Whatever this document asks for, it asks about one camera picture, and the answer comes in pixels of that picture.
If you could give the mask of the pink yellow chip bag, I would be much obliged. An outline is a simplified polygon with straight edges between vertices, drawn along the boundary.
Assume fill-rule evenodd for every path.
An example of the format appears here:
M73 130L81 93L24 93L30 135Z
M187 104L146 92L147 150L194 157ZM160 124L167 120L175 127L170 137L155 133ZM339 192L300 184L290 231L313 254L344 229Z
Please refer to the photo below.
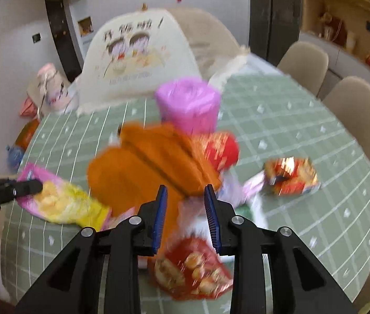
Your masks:
M42 183L42 191L17 200L28 213L51 223L91 227L97 232L107 229L111 216L109 206L45 168L28 163L18 181L32 182L35 179Z

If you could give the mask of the red gold snack packet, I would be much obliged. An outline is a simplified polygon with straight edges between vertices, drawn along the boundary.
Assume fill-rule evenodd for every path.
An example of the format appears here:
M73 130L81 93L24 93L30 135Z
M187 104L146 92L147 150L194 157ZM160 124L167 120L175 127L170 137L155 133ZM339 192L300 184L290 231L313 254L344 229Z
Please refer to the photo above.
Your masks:
M277 196L295 196L319 189L320 181L312 161L304 157L273 158L264 163L268 191Z

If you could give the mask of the green grid tablecloth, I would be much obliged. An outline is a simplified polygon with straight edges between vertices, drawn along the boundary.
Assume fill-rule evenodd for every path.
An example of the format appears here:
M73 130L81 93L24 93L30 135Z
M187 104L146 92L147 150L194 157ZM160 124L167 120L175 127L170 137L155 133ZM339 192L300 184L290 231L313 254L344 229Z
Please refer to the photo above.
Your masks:
M152 99L89 115L50 115L23 158L86 188L86 169L125 122L159 120ZM370 162L357 141L320 101L288 77L237 75L223 92L218 128L232 132L240 155L232 173L246 182L271 160L293 164L280 194L258 196L250 209L271 229L290 225L354 298L370 271Z

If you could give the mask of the red nut snack packet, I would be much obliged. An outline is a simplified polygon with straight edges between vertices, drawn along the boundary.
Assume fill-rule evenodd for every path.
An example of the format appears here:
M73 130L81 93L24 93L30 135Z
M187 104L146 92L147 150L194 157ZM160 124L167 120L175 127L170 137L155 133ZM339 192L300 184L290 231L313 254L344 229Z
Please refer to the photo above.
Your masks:
M200 237L176 242L160 257L150 259L148 268L159 288L178 301L213 300L232 290L230 272Z

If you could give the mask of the orange snack bag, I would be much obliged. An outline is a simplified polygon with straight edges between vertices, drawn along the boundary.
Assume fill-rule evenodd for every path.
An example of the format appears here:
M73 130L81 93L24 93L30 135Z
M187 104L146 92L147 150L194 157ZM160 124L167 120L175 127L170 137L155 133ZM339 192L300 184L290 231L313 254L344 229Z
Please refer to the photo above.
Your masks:
M202 196L207 185L221 187L219 173L189 136L169 124L144 127L125 123L120 145L110 146L88 165L91 194L117 217L154 199L161 185L168 189L163 237L178 228L179 206Z

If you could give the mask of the red gold paper cup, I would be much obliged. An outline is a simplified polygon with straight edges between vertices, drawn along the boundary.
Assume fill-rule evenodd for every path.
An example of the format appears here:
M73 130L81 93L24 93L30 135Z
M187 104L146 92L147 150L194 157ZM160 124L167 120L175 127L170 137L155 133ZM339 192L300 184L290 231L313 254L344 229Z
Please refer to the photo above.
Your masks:
M223 172L238 163L240 147L233 133L219 131L192 137L193 143L201 148L204 157L214 169Z

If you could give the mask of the cream cartoon print cushion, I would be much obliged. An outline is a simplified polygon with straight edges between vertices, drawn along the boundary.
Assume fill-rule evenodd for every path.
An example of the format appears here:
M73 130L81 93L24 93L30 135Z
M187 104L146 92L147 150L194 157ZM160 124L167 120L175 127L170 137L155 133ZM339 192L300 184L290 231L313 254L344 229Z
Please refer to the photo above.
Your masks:
M162 84L182 78L206 80L222 91L248 56L249 48L202 9L117 16L99 29L88 48L77 81L77 114L153 97Z

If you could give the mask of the pink plastic toy bin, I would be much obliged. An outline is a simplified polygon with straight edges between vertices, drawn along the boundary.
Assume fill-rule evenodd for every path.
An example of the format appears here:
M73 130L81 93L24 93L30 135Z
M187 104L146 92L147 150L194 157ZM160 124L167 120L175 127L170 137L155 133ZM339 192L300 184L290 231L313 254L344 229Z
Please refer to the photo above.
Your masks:
M154 98L164 123L188 135L215 132L222 95L208 82L199 78L167 82Z

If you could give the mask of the beige chair far left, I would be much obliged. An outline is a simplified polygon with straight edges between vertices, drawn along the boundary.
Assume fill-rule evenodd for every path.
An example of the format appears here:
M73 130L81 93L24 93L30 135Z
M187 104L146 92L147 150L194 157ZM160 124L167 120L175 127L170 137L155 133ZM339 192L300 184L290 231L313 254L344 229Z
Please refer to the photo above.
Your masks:
M325 79L329 65L328 54L309 42L293 43L281 58L277 69L289 75L315 97Z

